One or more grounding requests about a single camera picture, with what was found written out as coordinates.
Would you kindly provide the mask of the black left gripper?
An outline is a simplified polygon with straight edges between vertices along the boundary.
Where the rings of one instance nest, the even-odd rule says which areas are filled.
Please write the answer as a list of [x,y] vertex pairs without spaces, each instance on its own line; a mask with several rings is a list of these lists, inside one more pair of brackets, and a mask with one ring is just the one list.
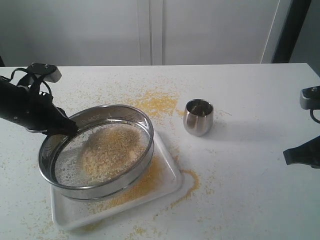
[[78,132],[77,124],[67,117],[63,109],[58,109],[53,104],[51,89],[43,77],[36,77],[32,73],[28,73],[26,77],[29,97],[26,128],[47,136],[75,136]]

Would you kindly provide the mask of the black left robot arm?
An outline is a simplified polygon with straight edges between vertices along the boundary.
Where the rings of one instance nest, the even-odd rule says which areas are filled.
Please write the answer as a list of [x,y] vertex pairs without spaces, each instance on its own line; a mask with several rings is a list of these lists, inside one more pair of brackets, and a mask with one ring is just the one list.
[[1,78],[0,117],[34,133],[76,135],[77,124],[54,105],[49,91],[40,91],[40,84],[38,78],[33,79],[28,73],[16,85]]

